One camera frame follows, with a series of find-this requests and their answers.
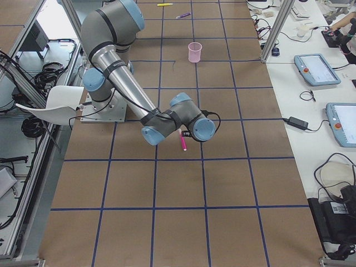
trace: purple marker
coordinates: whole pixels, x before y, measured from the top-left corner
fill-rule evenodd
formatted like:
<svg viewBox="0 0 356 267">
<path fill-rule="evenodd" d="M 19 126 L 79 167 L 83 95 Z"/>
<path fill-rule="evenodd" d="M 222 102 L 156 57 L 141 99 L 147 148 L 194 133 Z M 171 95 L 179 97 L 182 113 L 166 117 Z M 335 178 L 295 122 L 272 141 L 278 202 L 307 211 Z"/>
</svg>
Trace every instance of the purple marker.
<svg viewBox="0 0 356 267">
<path fill-rule="evenodd" d="M 185 13 L 183 15 L 177 16 L 176 19 L 184 18 L 184 17 L 190 16 L 190 15 L 191 15 L 190 12 L 188 12 L 188 13 Z"/>
</svg>

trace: tablet screen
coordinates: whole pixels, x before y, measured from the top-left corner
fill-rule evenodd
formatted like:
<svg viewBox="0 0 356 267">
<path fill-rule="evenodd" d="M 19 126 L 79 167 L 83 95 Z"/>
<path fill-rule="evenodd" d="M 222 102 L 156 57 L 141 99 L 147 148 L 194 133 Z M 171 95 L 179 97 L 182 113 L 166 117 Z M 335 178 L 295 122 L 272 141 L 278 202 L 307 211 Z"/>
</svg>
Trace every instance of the tablet screen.
<svg viewBox="0 0 356 267">
<path fill-rule="evenodd" d="M 300 57 L 305 66 L 309 69 L 310 75 L 316 82 L 332 82 L 336 81 L 329 67 L 317 55 Z"/>
<path fill-rule="evenodd" d="M 347 143 L 356 144 L 356 106 L 335 105 L 334 108 L 338 114 Z"/>
</svg>

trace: power adapter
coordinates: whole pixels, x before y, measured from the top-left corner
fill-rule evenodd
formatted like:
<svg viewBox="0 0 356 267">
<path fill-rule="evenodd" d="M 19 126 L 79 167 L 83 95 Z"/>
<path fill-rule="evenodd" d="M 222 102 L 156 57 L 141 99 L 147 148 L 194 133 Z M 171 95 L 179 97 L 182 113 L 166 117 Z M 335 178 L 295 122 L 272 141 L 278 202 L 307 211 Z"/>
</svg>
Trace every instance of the power adapter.
<svg viewBox="0 0 356 267">
<path fill-rule="evenodd" d="M 295 117 L 283 118 L 283 121 L 288 125 L 301 129 L 303 131 L 308 129 L 308 123 L 306 121 L 299 120 Z"/>
</svg>

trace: person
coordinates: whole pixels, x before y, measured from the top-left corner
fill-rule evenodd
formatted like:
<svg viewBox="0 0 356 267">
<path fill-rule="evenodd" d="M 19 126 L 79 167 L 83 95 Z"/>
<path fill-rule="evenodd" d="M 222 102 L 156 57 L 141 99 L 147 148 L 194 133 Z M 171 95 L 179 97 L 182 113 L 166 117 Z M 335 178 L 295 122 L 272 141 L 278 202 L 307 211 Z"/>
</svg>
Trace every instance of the person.
<svg viewBox="0 0 356 267">
<path fill-rule="evenodd" d="M 346 38 L 347 34 L 350 31 L 351 26 L 352 26 L 352 24 L 350 23 L 350 20 L 353 19 L 353 18 L 356 18 L 356 12 L 350 12 L 344 18 L 342 18 L 340 21 L 338 21 L 337 23 L 331 25 L 330 29 L 333 32 L 335 32 L 335 34 L 338 34 L 338 30 L 339 30 L 341 32 L 341 34 L 344 35 L 343 37 Z M 346 45 L 346 47 L 349 50 L 347 52 L 341 46 L 342 51 L 343 51 L 346 59 L 348 60 L 349 63 L 356 64 L 356 39 L 354 37 L 351 37 L 351 40 L 348 41 L 347 43 L 345 43 L 344 45 Z"/>
</svg>

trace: brown paper floor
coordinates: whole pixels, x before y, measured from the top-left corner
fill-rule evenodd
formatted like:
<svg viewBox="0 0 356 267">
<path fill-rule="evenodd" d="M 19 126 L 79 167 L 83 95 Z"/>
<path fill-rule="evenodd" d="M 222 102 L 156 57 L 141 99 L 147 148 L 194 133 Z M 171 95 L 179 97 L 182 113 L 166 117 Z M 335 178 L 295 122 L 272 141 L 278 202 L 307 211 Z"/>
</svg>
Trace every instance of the brown paper floor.
<svg viewBox="0 0 356 267">
<path fill-rule="evenodd" d="M 9 53 L 40 0 L 1 0 L 0 50 Z"/>
<path fill-rule="evenodd" d="M 322 256 L 246 3 L 139 1 L 135 77 L 160 109 L 186 92 L 221 115 L 203 144 L 157 147 L 131 111 L 75 124 L 40 257 L 47 266 L 319 266 Z M 191 17 L 175 17 L 191 12 Z M 201 62 L 187 45 L 203 44 Z"/>
</svg>

